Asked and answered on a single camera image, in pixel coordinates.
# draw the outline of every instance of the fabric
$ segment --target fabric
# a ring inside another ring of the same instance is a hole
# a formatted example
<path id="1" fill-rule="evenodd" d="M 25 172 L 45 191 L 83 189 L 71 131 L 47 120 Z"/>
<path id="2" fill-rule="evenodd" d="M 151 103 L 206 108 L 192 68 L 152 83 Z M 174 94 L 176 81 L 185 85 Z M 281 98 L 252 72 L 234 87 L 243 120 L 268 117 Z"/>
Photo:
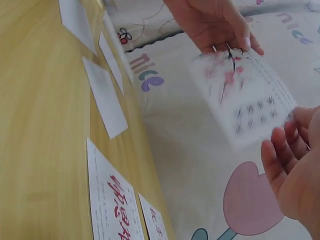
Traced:
<path id="1" fill-rule="evenodd" d="M 298 105 L 313 107 L 320 104 L 320 15 L 291 10 L 246 20 Z M 205 232 L 210 240 L 310 240 L 280 213 L 260 144 L 230 150 L 189 73 L 199 54 L 184 33 L 127 53 L 176 238 L 190 240 L 203 228 L 197 240 Z"/>
<path id="2" fill-rule="evenodd" d="M 243 15 L 291 12 L 309 8 L 320 10 L 319 0 L 234 0 Z M 104 0 L 111 20 L 125 51 L 164 39 L 181 32 L 162 0 Z"/>

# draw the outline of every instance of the pink heart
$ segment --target pink heart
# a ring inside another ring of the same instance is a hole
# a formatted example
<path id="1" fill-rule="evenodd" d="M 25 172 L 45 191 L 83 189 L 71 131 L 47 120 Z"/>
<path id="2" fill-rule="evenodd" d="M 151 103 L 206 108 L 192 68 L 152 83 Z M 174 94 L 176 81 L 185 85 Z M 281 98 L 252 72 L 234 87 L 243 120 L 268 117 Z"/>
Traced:
<path id="1" fill-rule="evenodd" d="M 284 217 L 266 174 L 253 162 L 244 162 L 231 175 L 223 197 L 224 217 L 237 234 L 254 236 L 277 225 Z"/>

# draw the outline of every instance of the finger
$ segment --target finger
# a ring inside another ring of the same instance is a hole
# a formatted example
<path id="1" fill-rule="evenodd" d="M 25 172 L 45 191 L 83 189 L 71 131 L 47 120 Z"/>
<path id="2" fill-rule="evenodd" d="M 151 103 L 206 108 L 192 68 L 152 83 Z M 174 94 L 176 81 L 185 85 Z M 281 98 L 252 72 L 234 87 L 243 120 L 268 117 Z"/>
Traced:
<path id="1" fill-rule="evenodd" d="M 273 143 L 277 159 L 285 172 L 289 174 L 298 160 L 287 143 L 285 131 L 280 127 L 276 127 L 272 132 L 271 142 Z"/>
<path id="2" fill-rule="evenodd" d="M 309 129 L 310 121 L 318 109 L 320 109 L 320 106 L 313 108 L 298 106 L 293 110 L 294 119 L 299 125 L 303 126 L 305 129 Z"/>
<path id="3" fill-rule="evenodd" d="M 244 17 L 230 0 L 223 1 L 222 14 L 224 19 L 233 28 L 236 39 L 242 49 L 248 51 L 251 48 L 250 30 Z"/>
<path id="4" fill-rule="evenodd" d="M 229 49 L 226 43 L 217 44 L 214 47 L 217 51 L 227 51 Z"/>
<path id="5" fill-rule="evenodd" d="M 315 111 L 309 124 L 309 142 L 310 148 L 320 146 L 320 108 Z"/>
<path id="6" fill-rule="evenodd" d="M 285 182 L 287 174 L 277 159 L 276 150 L 271 141 L 265 140 L 261 145 L 261 159 L 266 177 L 278 199 L 279 190 Z"/>
<path id="7" fill-rule="evenodd" d="M 201 50 L 201 53 L 203 53 L 203 54 L 211 54 L 211 53 L 215 52 L 215 50 L 212 46 L 203 47 L 200 50 Z"/>
<path id="8" fill-rule="evenodd" d="M 307 144 L 298 133 L 295 121 L 288 121 L 284 124 L 284 131 L 286 141 L 293 153 L 293 155 L 300 160 L 309 152 Z"/>
<path id="9" fill-rule="evenodd" d="M 265 55 L 265 51 L 262 49 L 262 47 L 260 46 L 258 40 L 252 34 L 252 32 L 250 33 L 250 42 L 251 42 L 251 48 L 253 50 L 255 50 L 257 54 L 259 54 L 260 56 Z"/>
<path id="10" fill-rule="evenodd" d="M 303 126 L 298 125 L 297 130 L 303 141 L 310 146 L 309 144 L 309 131 L 308 129 L 304 128 Z"/>
<path id="11" fill-rule="evenodd" d="M 239 43 L 238 43 L 238 40 L 236 38 L 234 38 L 231 41 L 228 41 L 228 44 L 229 44 L 231 49 L 240 49 L 241 48 Z"/>

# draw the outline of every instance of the wooden table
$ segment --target wooden table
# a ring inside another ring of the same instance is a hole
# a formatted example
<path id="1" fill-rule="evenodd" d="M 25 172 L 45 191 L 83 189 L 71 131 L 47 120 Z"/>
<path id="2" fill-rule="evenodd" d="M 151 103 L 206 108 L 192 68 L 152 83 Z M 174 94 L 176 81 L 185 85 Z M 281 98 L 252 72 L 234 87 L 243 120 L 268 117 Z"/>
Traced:
<path id="1" fill-rule="evenodd" d="M 112 80 L 129 128 L 113 140 L 106 133 L 82 56 L 110 72 L 97 44 L 101 30 L 108 34 L 97 2 L 82 3 L 98 57 L 62 26 L 58 0 L 0 2 L 0 239 L 93 239 L 86 155 L 90 137 L 133 185 L 137 202 L 140 192 L 162 213 L 173 240 L 136 96 L 125 74 L 125 97 Z"/>

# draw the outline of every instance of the cartoon cherry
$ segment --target cartoon cherry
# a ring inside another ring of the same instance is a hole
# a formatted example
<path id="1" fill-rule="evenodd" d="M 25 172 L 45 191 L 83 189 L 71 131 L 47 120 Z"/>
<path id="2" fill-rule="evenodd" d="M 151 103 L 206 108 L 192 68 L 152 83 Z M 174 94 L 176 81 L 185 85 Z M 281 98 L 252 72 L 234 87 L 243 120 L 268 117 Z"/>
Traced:
<path id="1" fill-rule="evenodd" d="M 116 34 L 122 45 L 126 45 L 129 41 L 133 39 L 132 35 L 124 27 L 121 27 L 119 31 L 120 32 L 117 32 Z"/>

